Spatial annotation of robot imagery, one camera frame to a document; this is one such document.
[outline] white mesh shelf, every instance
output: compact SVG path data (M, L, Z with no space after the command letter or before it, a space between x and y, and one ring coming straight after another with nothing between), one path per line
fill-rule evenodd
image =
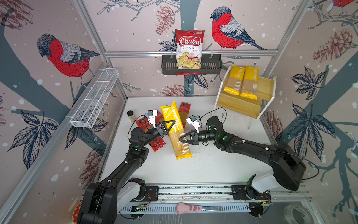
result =
M103 69L96 83L71 119L75 127L92 128L119 76L115 68Z

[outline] white table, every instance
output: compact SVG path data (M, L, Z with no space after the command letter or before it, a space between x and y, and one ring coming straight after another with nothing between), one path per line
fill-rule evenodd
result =
M161 112L160 106L171 105L175 100L177 106L180 106L181 102L191 103L189 115L202 116L212 110L215 99L215 96L129 98L110 149L102 178L107 177L117 168L128 151L127 133L131 126L126 115L128 110L132 110L136 116L153 109ZM224 120L222 113L224 113L222 109L215 111L215 116L218 116L220 121ZM246 140L270 144L260 120L256 120L250 130L247 130L249 117L230 110L227 110L227 113L223 125L226 132ZM210 116L211 113L202 119L202 129L205 128L206 120ZM192 129L194 129L193 126L187 124L185 132ZM248 156L222 152L213 145L213 142L209 142L208 146L202 144L199 146L189 145L193 157L176 161L169 137L165 136L163 140L166 145L157 152L154 152L149 145L146 146L150 149L147 160L133 173L132 177L141 178L147 184L246 182L253 174L260 174L271 169L267 164Z

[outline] yellow pasta package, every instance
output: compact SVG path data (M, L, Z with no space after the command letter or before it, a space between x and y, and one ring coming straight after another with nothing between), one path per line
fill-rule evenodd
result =
M257 81L259 69L260 68L254 68L248 65L246 66L240 96L257 100Z
M225 92L238 96L244 78L245 68L233 65L230 71L229 78L224 88Z
M171 106L161 106L160 108L163 112L165 121L175 120L175 124L169 131L168 135L170 137L176 159L178 160L186 157L192 157L193 155L190 152L188 143L179 141L179 138L183 136L185 132L175 101L171 104Z

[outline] wooden shelf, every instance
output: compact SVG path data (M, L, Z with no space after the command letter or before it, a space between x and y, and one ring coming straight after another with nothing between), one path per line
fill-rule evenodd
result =
M255 119L260 118L262 113L266 110L268 105L275 97L276 77L274 77L274 79L258 77L257 100L254 100L246 97L235 96L223 91L223 88L226 86L227 80L229 78L228 74L230 70L231 66L228 68L224 76L224 80L221 82L216 105ZM268 103L261 110L263 100L268 101Z

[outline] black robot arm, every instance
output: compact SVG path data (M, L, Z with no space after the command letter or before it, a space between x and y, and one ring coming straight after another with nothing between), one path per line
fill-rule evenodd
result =
M295 155L295 152L288 145L265 145L227 133L216 116L208 119L207 130L201 130L199 133L192 130L179 140L192 145L214 141L214 145L221 151L239 153L260 160L271 166L277 182L291 191L298 189L306 170L305 164L297 156L289 155Z
M158 137L167 135L174 124L175 120L170 120L156 124L156 128L147 132L141 128L134 128L131 131L131 144L124 161L101 182L92 183L86 188L77 219L78 224L109 224L116 220L118 191L147 159L149 149L144 146ZM137 178L131 181L143 184L142 180Z

